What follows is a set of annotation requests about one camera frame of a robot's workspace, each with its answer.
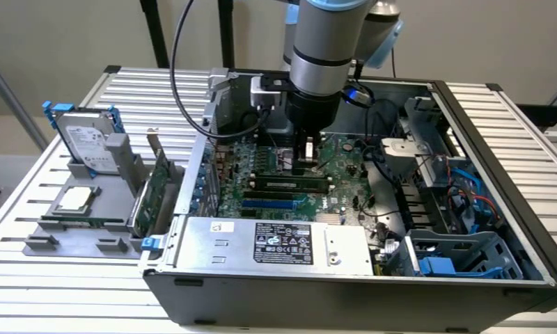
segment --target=power supply label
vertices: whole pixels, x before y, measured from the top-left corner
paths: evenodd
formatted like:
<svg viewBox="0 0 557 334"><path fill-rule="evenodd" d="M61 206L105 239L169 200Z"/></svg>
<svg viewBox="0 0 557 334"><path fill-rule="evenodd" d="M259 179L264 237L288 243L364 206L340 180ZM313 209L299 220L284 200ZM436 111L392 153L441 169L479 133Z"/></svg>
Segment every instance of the power supply label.
<svg viewBox="0 0 557 334"><path fill-rule="evenodd" d="M313 264L312 228L301 224L256 223L257 263Z"/></svg>

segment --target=wall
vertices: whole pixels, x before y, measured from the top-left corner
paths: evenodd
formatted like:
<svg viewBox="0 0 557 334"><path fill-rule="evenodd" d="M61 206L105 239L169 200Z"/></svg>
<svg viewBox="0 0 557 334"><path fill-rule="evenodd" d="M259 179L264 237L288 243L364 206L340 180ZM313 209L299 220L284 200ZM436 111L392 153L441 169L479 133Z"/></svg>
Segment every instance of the wall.
<svg viewBox="0 0 557 334"><path fill-rule="evenodd" d="M167 46L185 0L159 0ZM497 82L520 102L557 88L557 0L400 0L400 77ZM281 65L285 5L236 0L237 67ZM155 67L139 0L0 0L0 70L23 105L80 102L108 64ZM197 0L179 67L221 65L216 0ZM373 74L391 75L388 66ZM0 113L9 110L0 100Z"/></svg>

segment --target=green circuit board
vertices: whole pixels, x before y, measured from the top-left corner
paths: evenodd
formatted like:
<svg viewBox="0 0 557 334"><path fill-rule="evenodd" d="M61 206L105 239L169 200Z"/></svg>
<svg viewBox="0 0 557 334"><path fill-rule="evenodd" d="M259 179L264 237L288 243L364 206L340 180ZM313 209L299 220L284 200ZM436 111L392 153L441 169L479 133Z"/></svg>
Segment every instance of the green circuit board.
<svg viewBox="0 0 557 334"><path fill-rule="evenodd" d="M357 197L361 204L369 197L371 189L361 167L363 146L356 147L355 143L355 138L327 134L320 144L317 166L307 169L303 176L327 178L331 189L328 193L293 191L295 207L288 209L243 207L243 202L247 200L244 194L252 191L253 173L257 177L279 175L287 177L287 180L292 177L291 148L257 146L256 143L245 141L219 148L219 217L316 221L319 214L323 214L323 218L327 218L324 214L332 214L332 221L344 216L348 223L359 223L353 198Z"/></svg>

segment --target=motherboard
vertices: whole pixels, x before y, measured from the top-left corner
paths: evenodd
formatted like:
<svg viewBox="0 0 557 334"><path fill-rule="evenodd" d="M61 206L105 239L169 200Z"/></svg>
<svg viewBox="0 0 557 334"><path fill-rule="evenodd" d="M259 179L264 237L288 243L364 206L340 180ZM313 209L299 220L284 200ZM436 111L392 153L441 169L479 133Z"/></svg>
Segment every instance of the motherboard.
<svg viewBox="0 0 557 334"><path fill-rule="evenodd" d="M256 138L220 145L219 217L369 227L369 217L357 211L371 197L364 149L357 137L324 134L317 165L296 173L292 148L277 145L272 137L271 145L260 145Z"/></svg>

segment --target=black pole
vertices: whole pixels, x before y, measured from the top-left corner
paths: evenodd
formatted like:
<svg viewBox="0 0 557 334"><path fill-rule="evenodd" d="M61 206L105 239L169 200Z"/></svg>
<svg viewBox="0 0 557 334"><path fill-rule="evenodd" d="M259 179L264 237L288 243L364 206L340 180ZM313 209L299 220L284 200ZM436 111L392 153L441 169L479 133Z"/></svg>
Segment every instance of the black pole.
<svg viewBox="0 0 557 334"><path fill-rule="evenodd" d="M235 68L233 0L219 2L219 27L221 29L223 67Z"/></svg>
<svg viewBox="0 0 557 334"><path fill-rule="evenodd" d="M159 68L169 68L169 58L167 57L165 36L161 28L161 18L159 17L157 0L140 0L140 6L145 13L148 33L151 34L152 49L157 59Z"/></svg>

